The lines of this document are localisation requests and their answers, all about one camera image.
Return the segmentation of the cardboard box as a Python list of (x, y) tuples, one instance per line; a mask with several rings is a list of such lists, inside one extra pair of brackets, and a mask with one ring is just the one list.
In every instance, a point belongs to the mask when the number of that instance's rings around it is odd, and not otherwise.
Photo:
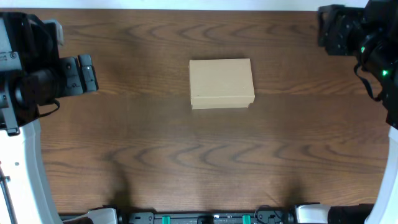
[(251, 60), (189, 61), (192, 109), (247, 108), (254, 102)]

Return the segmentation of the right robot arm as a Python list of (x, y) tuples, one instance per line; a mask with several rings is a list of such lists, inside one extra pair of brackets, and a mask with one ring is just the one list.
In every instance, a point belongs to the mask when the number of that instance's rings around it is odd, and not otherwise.
[(317, 10), (318, 46), (328, 55), (353, 56), (354, 75), (385, 112), (387, 159), (374, 203), (301, 203), (285, 223), (397, 223), (397, 1), (364, 6), (329, 4)]

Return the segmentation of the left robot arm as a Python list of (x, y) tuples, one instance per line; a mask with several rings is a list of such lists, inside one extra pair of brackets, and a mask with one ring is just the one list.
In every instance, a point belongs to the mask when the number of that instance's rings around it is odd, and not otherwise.
[(63, 223), (42, 160), (39, 108), (97, 91), (90, 55), (62, 58), (63, 29), (23, 12), (1, 13), (1, 222)]

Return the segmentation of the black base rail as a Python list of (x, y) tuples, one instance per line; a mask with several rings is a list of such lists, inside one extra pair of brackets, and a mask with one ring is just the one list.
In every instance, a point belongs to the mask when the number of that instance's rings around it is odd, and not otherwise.
[(279, 224), (328, 223), (330, 206), (320, 203), (295, 205), (290, 209), (262, 205), (253, 212), (123, 213), (112, 207), (90, 210), (84, 215), (60, 215), (64, 223), (129, 224)]

